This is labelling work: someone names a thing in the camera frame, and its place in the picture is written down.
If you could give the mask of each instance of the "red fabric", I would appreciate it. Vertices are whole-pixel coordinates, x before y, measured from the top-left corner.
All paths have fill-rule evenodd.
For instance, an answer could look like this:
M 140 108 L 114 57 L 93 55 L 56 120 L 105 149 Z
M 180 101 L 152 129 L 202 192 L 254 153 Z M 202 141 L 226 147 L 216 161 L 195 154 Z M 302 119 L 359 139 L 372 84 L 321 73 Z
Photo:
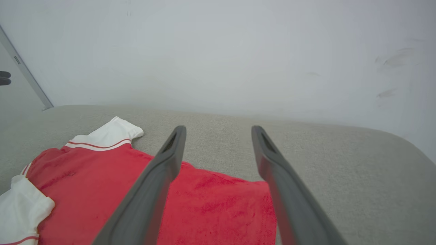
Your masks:
M 93 151 L 48 149 L 27 178 L 53 199 L 38 226 L 40 245 L 88 245 L 153 157 L 124 144 Z M 275 244 L 276 217 L 266 182 L 249 182 L 183 162 L 170 185 L 157 243 Z

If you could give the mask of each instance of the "garment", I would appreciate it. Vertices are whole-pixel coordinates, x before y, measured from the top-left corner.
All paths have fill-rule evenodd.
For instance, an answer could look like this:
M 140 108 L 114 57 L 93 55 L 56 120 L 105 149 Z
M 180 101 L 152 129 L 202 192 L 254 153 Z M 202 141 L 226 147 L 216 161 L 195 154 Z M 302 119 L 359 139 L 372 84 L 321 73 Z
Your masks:
M 152 156 L 135 150 L 142 129 L 113 118 L 60 150 L 42 152 L 27 178 L 56 207 L 40 223 L 39 244 L 88 245 Z M 276 217 L 266 182 L 249 182 L 183 162 L 170 185 L 158 244 L 275 242 Z
M 14 176 L 0 196 L 0 244 L 36 245 L 37 226 L 54 206 L 24 175 Z

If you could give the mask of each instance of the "gray carpet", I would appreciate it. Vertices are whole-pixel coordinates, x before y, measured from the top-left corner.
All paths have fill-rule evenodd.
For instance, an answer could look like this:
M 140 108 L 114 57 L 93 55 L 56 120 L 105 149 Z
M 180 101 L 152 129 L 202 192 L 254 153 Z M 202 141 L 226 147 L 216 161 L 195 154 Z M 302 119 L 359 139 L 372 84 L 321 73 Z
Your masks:
M 60 148 L 114 116 L 144 130 L 133 147 L 149 154 L 159 150 L 175 126 L 185 125 L 185 161 L 246 180 L 261 180 L 250 134 L 252 125 L 261 125 L 349 244 L 436 244 L 434 163 L 402 138 L 355 127 L 130 106 L 61 106 L 0 135 L 0 193 L 41 151 Z

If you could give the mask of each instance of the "door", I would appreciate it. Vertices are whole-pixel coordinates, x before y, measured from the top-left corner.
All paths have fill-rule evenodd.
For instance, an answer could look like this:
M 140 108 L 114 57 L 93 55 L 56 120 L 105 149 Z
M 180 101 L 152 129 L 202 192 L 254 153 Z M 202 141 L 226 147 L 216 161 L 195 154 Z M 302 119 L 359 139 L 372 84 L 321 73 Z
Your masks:
M 0 43 L 0 132 L 44 110 L 44 104 L 16 64 Z

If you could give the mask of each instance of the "red stripe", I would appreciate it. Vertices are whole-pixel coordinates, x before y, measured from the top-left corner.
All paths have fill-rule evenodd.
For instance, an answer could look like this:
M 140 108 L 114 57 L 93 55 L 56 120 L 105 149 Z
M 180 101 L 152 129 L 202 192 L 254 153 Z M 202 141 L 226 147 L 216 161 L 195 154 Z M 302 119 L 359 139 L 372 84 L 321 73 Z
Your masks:
M 26 240 L 29 240 L 29 239 L 35 239 L 35 240 L 38 240 L 38 237 L 36 237 L 36 236 L 28 236 L 28 237 L 26 237 L 26 238 L 24 238 L 23 240 L 18 241 L 18 242 L 5 243 L 5 244 L 0 244 L 0 245 L 17 245 L 17 244 L 20 244 L 20 243 L 22 243 L 22 242 L 24 242 L 24 241 L 26 241 Z
M 123 140 L 121 140 L 120 142 L 118 142 L 118 143 L 116 143 L 116 144 L 113 144 L 113 145 L 111 145 L 111 146 L 108 146 L 108 147 L 94 146 L 94 145 L 91 145 L 91 144 L 88 144 L 88 143 L 75 143 L 75 142 L 71 142 L 71 141 L 68 141 L 68 143 L 73 144 L 73 145 L 87 145 L 87 146 L 92 146 L 92 147 L 96 147 L 96 148 L 105 149 L 105 148 L 110 148 L 110 147 L 112 147 L 112 146 L 116 146 L 116 145 L 118 145 L 119 143 L 123 142 L 124 140 L 128 140 L 128 141 L 130 141 L 130 139 L 123 139 Z
M 29 164 L 28 165 L 26 165 L 26 167 L 24 168 L 24 170 L 23 170 L 23 173 L 22 174 L 24 174 L 25 172 L 26 172 L 26 169 L 27 169 L 27 167 L 29 167 Z

